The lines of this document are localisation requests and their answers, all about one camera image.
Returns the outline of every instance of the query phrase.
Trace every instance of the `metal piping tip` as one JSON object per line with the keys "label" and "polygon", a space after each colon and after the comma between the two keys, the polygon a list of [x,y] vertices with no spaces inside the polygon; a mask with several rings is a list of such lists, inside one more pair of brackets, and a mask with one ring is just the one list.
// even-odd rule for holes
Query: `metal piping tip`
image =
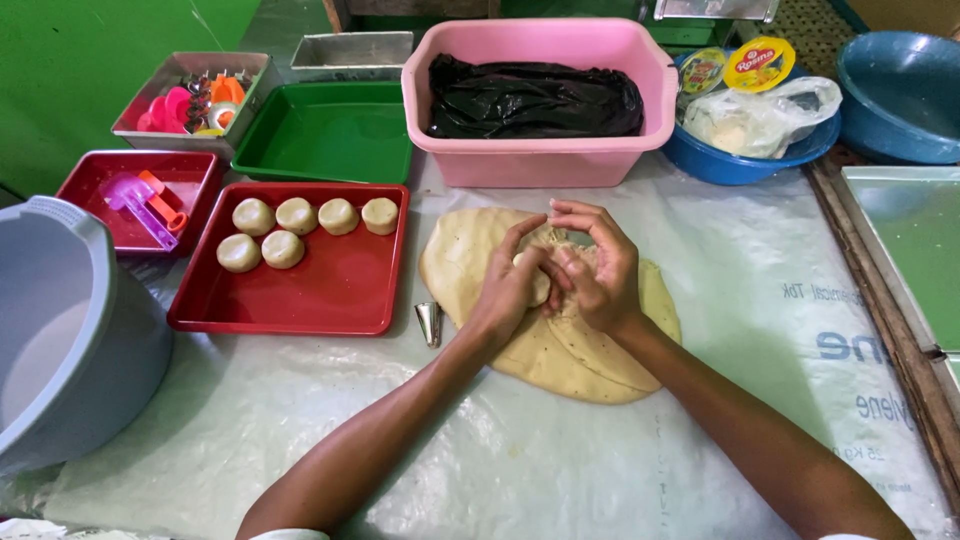
{"label": "metal piping tip", "polygon": [[414,311],[420,320],[426,346],[431,349],[440,347],[440,305],[436,302],[425,302],[414,306]]}

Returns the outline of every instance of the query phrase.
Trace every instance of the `hand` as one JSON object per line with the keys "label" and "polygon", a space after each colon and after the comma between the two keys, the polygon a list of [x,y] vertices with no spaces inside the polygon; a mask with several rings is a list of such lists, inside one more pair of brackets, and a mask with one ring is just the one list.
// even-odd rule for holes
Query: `hand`
{"label": "hand", "polygon": [[596,274],[568,248],[557,259],[577,291],[577,304],[587,324],[612,334],[631,323],[649,321],[640,311],[637,289],[639,254],[606,209],[575,201],[550,201],[550,225],[587,233],[597,249]]}
{"label": "hand", "polygon": [[544,249],[528,247],[523,252],[519,266],[514,267],[514,255],[520,240],[544,223],[546,214],[517,223],[507,231],[499,247],[493,250],[480,299],[464,326],[465,331],[488,332],[497,346],[506,343],[530,306],[534,293],[534,273],[538,267],[552,282],[550,296],[540,310],[544,316],[549,316],[560,308],[563,290],[571,290],[573,285]]}

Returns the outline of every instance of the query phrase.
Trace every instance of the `blue bowl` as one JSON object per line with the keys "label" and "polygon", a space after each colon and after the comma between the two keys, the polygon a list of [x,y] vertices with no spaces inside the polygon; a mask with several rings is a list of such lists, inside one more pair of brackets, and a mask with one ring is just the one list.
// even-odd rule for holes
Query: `blue bowl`
{"label": "blue bowl", "polygon": [[855,37],[837,57],[840,137],[880,163],[960,161],[960,43],[913,32]]}
{"label": "blue bowl", "polygon": [[[686,57],[680,55],[674,62],[680,65]],[[808,75],[801,67],[795,66],[786,80]],[[833,146],[839,135],[840,113],[837,112],[831,119],[821,122],[808,137],[788,146],[779,160],[758,160],[713,148],[678,123],[660,150],[677,168],[698,180],[720,185],[744,185],[763,180],[783,168],[816,160]]]}

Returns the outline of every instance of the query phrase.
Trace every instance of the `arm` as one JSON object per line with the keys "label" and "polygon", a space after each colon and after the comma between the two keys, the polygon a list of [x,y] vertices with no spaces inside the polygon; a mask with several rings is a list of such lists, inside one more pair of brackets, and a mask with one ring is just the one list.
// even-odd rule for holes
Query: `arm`
{"label": "arm", "polygon": [[837,533],[913,538],[853,468],[688,353],[640,311],[636,246],[604,209],[560,201],[553,208],[552,225],[589,233],[597,245],[596,274],[569,250],[558,253],[588,324],[670,390],[783,521],[804,540]]}
{"label": "arm", "polygon": [[[260,496],[244,517],[236,540],[282,528],[332,533],[376,491],[417,438],[464,389],[520,323],[533,293],[538,265],[551,275],[563,271],[537,248],[522,263],[512,259],[520,239],[546,221],[520,223],[494,251],[480,299],[470,321],[444,351],[419,373],[324,438]],[[560,304],[552,290],[543,308]]]}

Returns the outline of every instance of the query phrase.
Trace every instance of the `pink plastic basin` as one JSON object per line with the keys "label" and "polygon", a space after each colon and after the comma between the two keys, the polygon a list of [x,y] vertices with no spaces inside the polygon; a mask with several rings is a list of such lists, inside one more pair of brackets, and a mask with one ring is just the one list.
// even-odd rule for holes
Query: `pink plastic basin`
{"label": "pink plastic basin", "polygon": [[[470,63],[552,61],[627,74],[643,97],[639,136],[540,139],[433,138],[428,68],[441,53]],[[410,139],[456,187],[601,187],[620,184],[640,154],[673,133],[677,70],[639,24],[619,18],[451,21],[431,28],[400,76]]]}

